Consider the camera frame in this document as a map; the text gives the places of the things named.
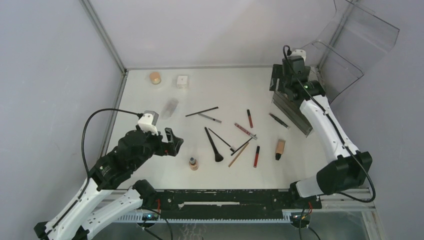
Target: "small bottle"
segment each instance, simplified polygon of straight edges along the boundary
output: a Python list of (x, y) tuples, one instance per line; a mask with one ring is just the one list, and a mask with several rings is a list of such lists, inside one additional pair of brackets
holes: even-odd
[(193, 171), (196, 171), (199, 168), (198, 161), (193, 157), (190, 158), (190, 162), (188, 162), (188, 164), (190, 165), (190, 168)]
[(286, 145), (286, 141), (279, 139), (277, 143), (277, 148), (275, 149), (275, 160), (280, 160), (281, 155), (284, 152), (284, 146)]

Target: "wooden stick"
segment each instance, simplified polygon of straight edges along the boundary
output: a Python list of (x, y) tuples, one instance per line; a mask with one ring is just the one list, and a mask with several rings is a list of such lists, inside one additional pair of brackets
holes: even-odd
[(246, 143), (246, 145), (244, 145), (244, 147), (240, 150), (240, 152), (238, 152), (237, 156), (235, 156), (235, 158), (232, 160), (232, 162), (230, 162), (230, 164), (228, 165), (228, 167), (231, 167), (231, 165), (233, 165), (233, 163), (236, 161), (236, 159), (240, 156), (240, 154), (242, 154), (243, 150), (249, 145), (249, 142)]

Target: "white cube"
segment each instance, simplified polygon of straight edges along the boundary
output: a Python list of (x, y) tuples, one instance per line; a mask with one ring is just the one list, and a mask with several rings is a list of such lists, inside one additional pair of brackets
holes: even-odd
[(189, 76), (179, 75), (176, 78), (176, 87), (179, 89), (189, 88)]

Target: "black base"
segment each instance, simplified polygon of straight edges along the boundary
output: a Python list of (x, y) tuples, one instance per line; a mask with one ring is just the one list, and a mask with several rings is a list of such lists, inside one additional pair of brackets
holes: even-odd
[(37, 235), (39, 239), (41, 239), (42, 237), (45, 237), (44, 239), (50, 240), (48, 237), (46, 237), (46, 224), (47, 224), (46, 221), (42, 221), (37, 223), (34, 227), (35, 234)]
[(87, 235), (90, 233), (89, 230), (85, 230), (82, 226), (78, 228), (78, 230), (75, 233), (75, 236), (72, 238), (72, 240), (87, 240)]
[[(246, 190), (164, 190), (158, 191), (161, 216), (166, 219), (196, 220), (252, 220), (281, 219), (284, 209), (302, 209), (292, 194), (278, 189)], [(232, 205), (182, 205), (184, 202), (235, 202)], [(321, 209), (321, 201), (310, 201), (314, 209)]]
[(300, 223), (300, 220), (294, 220), (292, 223), (291, 223), (291, 225), (293, 226), (293, 227), (295, 227), (295, 228), (301, 228), (301, 229), (304, 229), (304, 228), (306, 228), (307, 226), (308, 226), (308, 224), (309, 224), (309, 220), (306, 220), (306, 219), (302, 219), (302, 226), (300, 226), (299, 225), (299, 223)]

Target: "white table surface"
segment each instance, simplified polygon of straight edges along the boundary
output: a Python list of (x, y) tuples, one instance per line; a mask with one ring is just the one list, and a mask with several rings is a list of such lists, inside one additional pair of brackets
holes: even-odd
[[(159, 85), (149, 80), (149, 74), (154, 71), (161, 75)], [(269, 67), (129, 71), (119, 108), (137, 113), (152, 110), (160, 115), (169, 99), (178, 99), (172, 117), (162, 119), (159, 116), (156, 127), (163, 135), (166, 127), (172, 128), (184, 143), (176, 157), (154, 155), (119, 188), (126, 189), (137, 180), (146, 179), (155, 189), (287, 189), (290, 183), (315, 175), (326, 165), (324, 150), (315, 132), (306, 138), (272, 103), (271, 72)], [(188, 89), (177, 89), (178, 75), (188, 75)], [(204, 114), (221, 120), (221, 124), (199, 115), (185, 117), (216, 106), (219, 109)], [(249, 126), (247, 109), (250, 109), (253, 128)], [(270, 112), (290, 128), (272, 119), (268, 115)], [(228, 167), (236, 154), (230, 156), (230, 148), (210, 133), (224, 157), (223, 161), (215, 162), (204, 127), (238, 148), (250, 137), (234, 123), (257, 134), (258, 139), (252, 139), (235, 163)], [(108, 151), (126, 132), (135, 129), (136, 124), (133, 115), (118, 113)], [(286, 141), (279, 161), (275, 160), (278, 139)], [(254, 168), (257, 146), (260, 146), (260, 153), (257, 168)], [(189, 167), (191, 157), (198, 161), (196, 171)]]

